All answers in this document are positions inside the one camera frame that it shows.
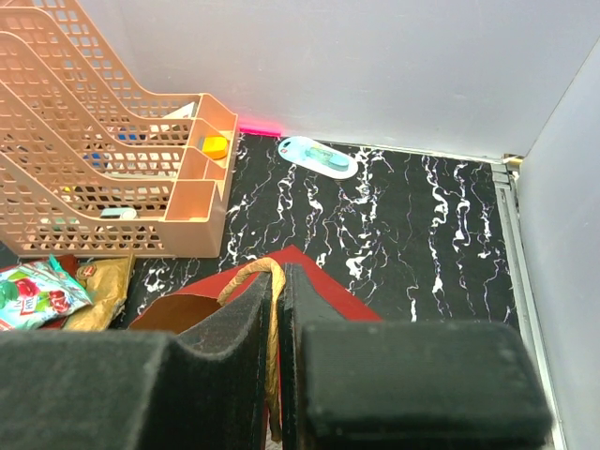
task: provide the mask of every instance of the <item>metal trim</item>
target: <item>metal trim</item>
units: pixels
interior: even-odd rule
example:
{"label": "metal trim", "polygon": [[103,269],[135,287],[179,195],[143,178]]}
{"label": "metal trim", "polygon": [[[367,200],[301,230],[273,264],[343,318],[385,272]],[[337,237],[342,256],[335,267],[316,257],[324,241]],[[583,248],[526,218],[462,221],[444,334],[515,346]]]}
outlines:
{"label": "metal trim", "polygon": [[[506,166],[500,164],[492,165],[492,171],[495,173],[499,173],[502,170],[507,173]],[[529,273],[525,261],[525,252],[523,250],[523,242],[521,240],[519,227],[515,182],[512,178],[508,180],[508,183],[500,182],[495,179],[494,184],[496,186],[496,197],[498,199],[498,208],[502,224],[502,235],[504,236],[504,243],[506,245],[506,256],[508,258],[510,276],[513,282],[513,294],[515,296],[521,337],[532,360],[536,363],[536,368],[546,393],[548,405],[556,419],[554,426],[552,427],[552,441],[554,444],[553,446],[545,447],[545,449],[567,450],[563,432],[563,421],[561,420],[558,403],[554,394],[554,387],[548,367],[546,347],[544,345],[544,337],[537,315],[532,285],[529,280]]]}

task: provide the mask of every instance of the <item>snack wrapper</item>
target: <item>snack wrapper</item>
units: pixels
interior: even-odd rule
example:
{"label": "snack wrapper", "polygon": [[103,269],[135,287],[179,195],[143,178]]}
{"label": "snack wrapper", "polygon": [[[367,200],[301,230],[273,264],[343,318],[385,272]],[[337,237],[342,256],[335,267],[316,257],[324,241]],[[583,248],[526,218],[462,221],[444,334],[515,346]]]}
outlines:
{"label": "snack wrapper", "polygon": [[71,315],[63,329],[106,330],[127,300],[134,261],[131,255],[128,258],[93,261],[80,265],[77,280],[92,297],[94,305]]}
{"label": "snack wrapper", "polygon": [[38,328],[91,304],[85,289],[52,256],[0,273],[0,331]]}

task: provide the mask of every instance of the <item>black marble surface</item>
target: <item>black marble surface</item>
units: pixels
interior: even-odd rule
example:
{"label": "black marble surface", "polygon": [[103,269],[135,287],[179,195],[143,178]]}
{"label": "black marble surface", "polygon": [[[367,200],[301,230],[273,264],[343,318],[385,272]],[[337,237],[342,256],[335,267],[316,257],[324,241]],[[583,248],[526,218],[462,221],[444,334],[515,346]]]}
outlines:
{"label": "black marble surface", "polygon": [[[288,245],[386,320],[518,327],[489,165],[332,144],[359,166],[337,182],[280,158],[278,142],[241,139],[220,257],[138,260],[112,327],[161,295]],[[0,249],[0,264],[16,261]]]}

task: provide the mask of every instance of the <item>gold foil packet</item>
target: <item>gold foil packet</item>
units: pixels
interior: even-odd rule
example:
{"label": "gold foil packet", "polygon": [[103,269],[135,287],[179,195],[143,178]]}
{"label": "gold foil packet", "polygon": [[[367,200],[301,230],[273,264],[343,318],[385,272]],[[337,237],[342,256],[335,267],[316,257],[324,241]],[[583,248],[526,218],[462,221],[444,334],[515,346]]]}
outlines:
{"label": "gold foil packet", "polygon": [[92,261],[80,265],[76,279],[92,297],[94,305],[71,316],[63,329],[69,331],[106,330],[128,298],[129,280],[135,258]]}

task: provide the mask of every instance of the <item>white vein pattern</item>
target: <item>white vein pattern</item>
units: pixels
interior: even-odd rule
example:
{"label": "white vein pattern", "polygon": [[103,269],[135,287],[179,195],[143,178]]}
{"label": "white vein pattern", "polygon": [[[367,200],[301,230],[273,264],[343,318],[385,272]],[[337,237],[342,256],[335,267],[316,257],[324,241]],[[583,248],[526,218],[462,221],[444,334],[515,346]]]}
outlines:
{"label": "white vein pattern", "polygon": [[340,145],[359,171],[336,182],[279,158],[278,142],[241,141],[221,256],[138,262],[129,315],[295,245],[385,319],[516,324],[486,164]]}

